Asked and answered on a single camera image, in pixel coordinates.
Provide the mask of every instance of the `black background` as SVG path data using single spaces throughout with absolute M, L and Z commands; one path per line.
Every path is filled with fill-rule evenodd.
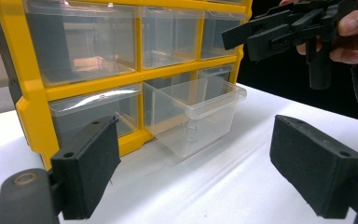
M 254 0 L 253 16 L 264 14 L 280 0 Z M 305 57 L 296 48 L 260 62 L 250 62 L 244 47 L 244 57 L 237 81 L 303 104 L 358 119 L 358 105 L 351 83 L 351 66 L 333 63 L 332 86 L 328 90 L 310 88 Z

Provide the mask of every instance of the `yellow plastic frame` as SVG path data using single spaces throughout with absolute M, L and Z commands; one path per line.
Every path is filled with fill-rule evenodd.
M 78 0 L 82 2 L 113 3 L 133 6 L 176 7 L 202 9 L 246 14 L 247 20 L 252 16 L 252 0 L 244 0 L 243 5 L 229 5 L 206 2 L 205 0 Z M 142 34 L 141 19 L 136 19 L 137 71 L 135 73 L 107 77 L 88 82 L 45 87 L 39 72 L 34 46 L 30 36 L 22 0 L 0 0 L 0 22 L 7 40 L 10 55 L 20 83 L 22 97 L 16 103 L 21 125 L 30 148 L 39 153 L 46 169 L 50 169 L 50 158 L 59 150 L 48 102 L 80 94 L 103 91 L 114 87 L 139 83 L 157 77 L 169 77 L 183 72 L 196 71 L 202 68 L 233 63 L 235 69 L 229 76 L 229 82 L 235 83 L 243 56 L 242 47 L 238 47 L 232 56 L 201 60 L 201 42 L 203 19 L 200 19 L 198 34 L 197 58 L 195 62 L 183 63 L 152 70 L 142 67 Z M 139 130 L 119 138 L 120 156 L 140 148 L 153 135 L 144 129 L 143 95 L 138 96 Z

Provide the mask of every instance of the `person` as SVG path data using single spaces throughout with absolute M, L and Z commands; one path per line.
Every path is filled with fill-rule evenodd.
M 285 5 L 295 0 L 282 0 L 280 5 Z M 354 10 L 342 18 L 337 27 L 339 37 L 330 52 L 330 58 L 334 62 L 358 64 L 358 10 Z M 305 46 L 298 46 L 300 54 L 305 54 Z

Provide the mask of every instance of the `drawer organizer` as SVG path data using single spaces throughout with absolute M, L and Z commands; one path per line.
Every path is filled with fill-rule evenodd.
M 120 156 L 156 137 L 179 156 L 229 131 L 242 48 L 221 33 L 252 0 L 0 0 L 0 26 L 31 149 L 49 159 L 87 123 L 116 115 Z

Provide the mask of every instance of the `table surface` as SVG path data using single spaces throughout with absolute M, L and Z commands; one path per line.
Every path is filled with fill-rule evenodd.
M 92 217 L 62 223 L 352 223 L 317 217 L 269 160 L 274 116 L 302 119 L 358 151 L 358 120 L 246 87 L 230 132 L 188 158 L 152 140 L 122 158 Z M 0 114 L 0 185 L 42 167 L 15 111 Z

